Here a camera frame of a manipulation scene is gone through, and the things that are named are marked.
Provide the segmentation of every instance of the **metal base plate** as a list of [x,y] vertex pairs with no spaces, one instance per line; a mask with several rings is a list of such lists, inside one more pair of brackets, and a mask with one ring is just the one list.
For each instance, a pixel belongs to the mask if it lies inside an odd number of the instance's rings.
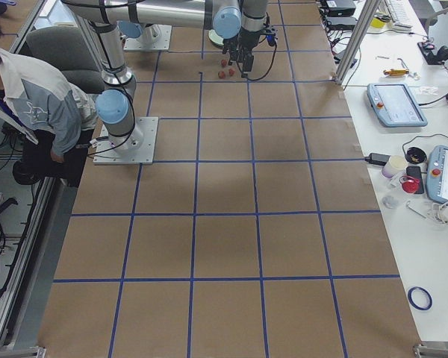
[[125,51],[129,52],[145,52],[145,51],[163,51],[169,50],[169,43],[171,42],[171,29],[170,25],[158,25],[161,30],[161,36],[158,41],[155,43],[151,43],[149,45],[143,45],[136,39],[126,39],[125,47],[123,48]]
[[[155,155],[156,135],[158,133],[158,117],[137,117],[136,127],[143,133],[143,143],[138,148],[129,151],[107,151],[97,154],[93,158],[96,165],[122,165],[122,164],[152,164]],[[103,126],[100,136],[107,136],[108,131]],[[96,152],[111,148],[109,141],[98,142]]]

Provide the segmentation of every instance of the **white cup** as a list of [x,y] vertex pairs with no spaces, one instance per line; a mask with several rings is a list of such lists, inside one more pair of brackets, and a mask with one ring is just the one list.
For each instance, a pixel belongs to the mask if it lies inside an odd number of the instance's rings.
[[382,169],[382,174],[386,178],[392,178],[394,175],[404,171],[408,163],[404,157],[392,155]]

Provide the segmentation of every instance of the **small red object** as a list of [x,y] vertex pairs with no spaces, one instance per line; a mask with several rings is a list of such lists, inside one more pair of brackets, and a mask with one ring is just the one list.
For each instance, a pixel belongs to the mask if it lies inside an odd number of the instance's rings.
[[402,184],[402,189],[410,194],[415,193],[420,185],[420,180],[417,178],[410,177],[409,175],[404,175],[400,178],[400,183]]

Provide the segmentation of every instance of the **white jacket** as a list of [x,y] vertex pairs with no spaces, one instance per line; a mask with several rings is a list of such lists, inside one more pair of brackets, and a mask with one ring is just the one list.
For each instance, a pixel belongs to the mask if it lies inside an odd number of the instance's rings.
[[0,57],[4,102],[23,125],[1,108],[0,118],[32,142],[37,143],[32,131],[52,132],[55,134],[53,152],[61,156],[75,146],[82,130],[95,127],[97,115],[92,98],[69,83],[58,69],[1,48]]

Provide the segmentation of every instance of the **cardboard floor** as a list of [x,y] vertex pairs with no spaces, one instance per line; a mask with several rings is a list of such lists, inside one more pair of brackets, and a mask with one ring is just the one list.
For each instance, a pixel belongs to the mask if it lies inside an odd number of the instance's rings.
[[[155,162],[87,163],[38,339],[48,357],[413,356],[317,6],[268,11],[279,47],[259,82],[219,79],[227,57],[201,29],[126,54],[136,114],[159,117]],[[260,44],[249,77],[271,58]]]

